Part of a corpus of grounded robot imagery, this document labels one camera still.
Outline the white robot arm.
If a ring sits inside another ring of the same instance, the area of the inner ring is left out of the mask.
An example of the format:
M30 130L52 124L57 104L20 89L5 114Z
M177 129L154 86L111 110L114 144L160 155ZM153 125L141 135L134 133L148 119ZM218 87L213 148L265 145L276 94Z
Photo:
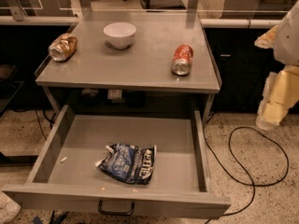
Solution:
M256 125L274 129L299 102L299 2L281 22L259 36L256 47L272 49L274 58L284 64L278 73L271 72L263 87Z

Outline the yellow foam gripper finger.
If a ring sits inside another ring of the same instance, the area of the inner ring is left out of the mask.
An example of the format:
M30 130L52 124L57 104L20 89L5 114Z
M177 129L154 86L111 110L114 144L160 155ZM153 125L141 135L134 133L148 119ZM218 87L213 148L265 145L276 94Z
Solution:
M276 25L263 35L259 36L255 40L254 45L261 49L272 49L275 44L277 29L278 26Z
M276 128L298 102L299 67L287 65L278 73L271 72L264 84L256 125L263 130Z

